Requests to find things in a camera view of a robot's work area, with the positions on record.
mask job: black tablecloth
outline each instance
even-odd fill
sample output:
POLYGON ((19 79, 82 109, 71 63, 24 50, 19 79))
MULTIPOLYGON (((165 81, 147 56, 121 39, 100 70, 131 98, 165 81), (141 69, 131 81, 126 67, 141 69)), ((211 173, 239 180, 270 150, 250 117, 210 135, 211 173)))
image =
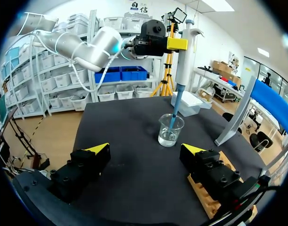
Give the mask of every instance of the black tablecloth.
POLYGON ((182 117, 185 126, 177 144, 162 147, 158 119, 172 111, 168 97, 88 104, 74 150, 110 143, 112 159, 73 205, 95 216, 133 223, 193 226, 207 221, 179 160, 182 143, 223 151, 244 180, 259 175, 264 163, 238 132, 220 147, 214 144, 227 121, 213 109, 182 117))

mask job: tripod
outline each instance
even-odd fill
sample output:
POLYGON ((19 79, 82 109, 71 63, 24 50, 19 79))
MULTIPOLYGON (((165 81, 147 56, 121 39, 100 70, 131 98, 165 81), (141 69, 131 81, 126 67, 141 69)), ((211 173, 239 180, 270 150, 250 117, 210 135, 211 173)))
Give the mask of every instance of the tripod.
MULTIPOLYGON (((174 30, 174 24, 175 23, 171 23, 171 27, 170 27, 170 37, 174 38, 175 36, 175 30, 174 30)), ((151 97, 153 97, 154 95, 156 95, 156 93, 158 92, 158 90, 162 87, 161 92, 160 92, 160 96, 168 96, 171 95, 172 96, 172 91, 170 89, 170 83, 172 86, 172 90, 174 90, 174 83, 172 80, 172 75, 171 75, 171 66, 172 66, 172 59, 173 59, 173 52, 170 54, 167 54, 167 60, 165 63, 165 74, 164 74, 164 78, 163 80, 159 83, 159 85, 157 86, 157 88, 154 90, 154 92, 151 94, 151 97)))

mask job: blue storage bin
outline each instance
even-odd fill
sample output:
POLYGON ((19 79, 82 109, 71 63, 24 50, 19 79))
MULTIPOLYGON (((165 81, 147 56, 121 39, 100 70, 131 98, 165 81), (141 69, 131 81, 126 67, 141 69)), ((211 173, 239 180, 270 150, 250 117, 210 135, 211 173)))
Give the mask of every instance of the blue storage bin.
POLYGON ((6 64, 5 64, 5 74, 7 77, 8 75, 10 75, 10 61, 8 61, 6 64))
POLYGON ((140 66, 121 67, 122 81, 146 80, 147 71, 140 66))
POLYGON ((19 47, 14 47, 14 48, 9 49, 6 52, 6 61, 9 61, 10 58, 13 59, 13 58, 18 57, 19 51, 20 51, 19 47))
POLYGON ((16 66, 18 66, 18 65, 19 65, 18 57, 13 58, 13 59, 11 60, 11 69, 13 70, 13 69, 16 68, 16 66))
POLYGON ((228 80, 228 83, 231 84, 232 86, 237 86, 237 84, 232 82, 231 80, 228 80))
MULTIPOLYGON (((104 68, 101 71, 95 73, 95 82, 99 83, 104 72, 104 68)), ((110 67, 105 74, 103 82, 120 81, 121 70, 120 67, 110 67)))

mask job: clear liquid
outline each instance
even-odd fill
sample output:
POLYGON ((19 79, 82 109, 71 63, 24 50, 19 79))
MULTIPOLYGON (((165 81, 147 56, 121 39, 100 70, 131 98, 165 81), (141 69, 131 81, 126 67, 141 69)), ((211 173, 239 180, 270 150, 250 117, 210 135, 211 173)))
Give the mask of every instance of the clear liquid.
POLYGON ((159 144, 164 147, 172 147, 176 144, 177 135, 170 130, 162 131, 159 133, 159 144))

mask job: chair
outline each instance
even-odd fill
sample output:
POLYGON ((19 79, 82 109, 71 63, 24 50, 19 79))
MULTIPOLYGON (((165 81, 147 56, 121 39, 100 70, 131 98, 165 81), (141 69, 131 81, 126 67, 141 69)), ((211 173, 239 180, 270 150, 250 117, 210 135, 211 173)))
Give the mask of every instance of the chair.
POLYGON ((273 144, 272 140, 261 131, 250 135, 249 141, 257 152, 262 151, 264 148, 269 148, 273 144))
MULTIPOLYGON (((224 119, 226 119, 227 121, 231 121, 231 119, 233 118, 233 116, 234 116, 233 114, 230 114, 230 113, 227 113, 227 112, 223 113, 223 117, 224 117, 224 119)), ((240 134, 242 134, 242 130, 241 130, 240 128, 238 128, 237 131, 238 131, 240 134)))

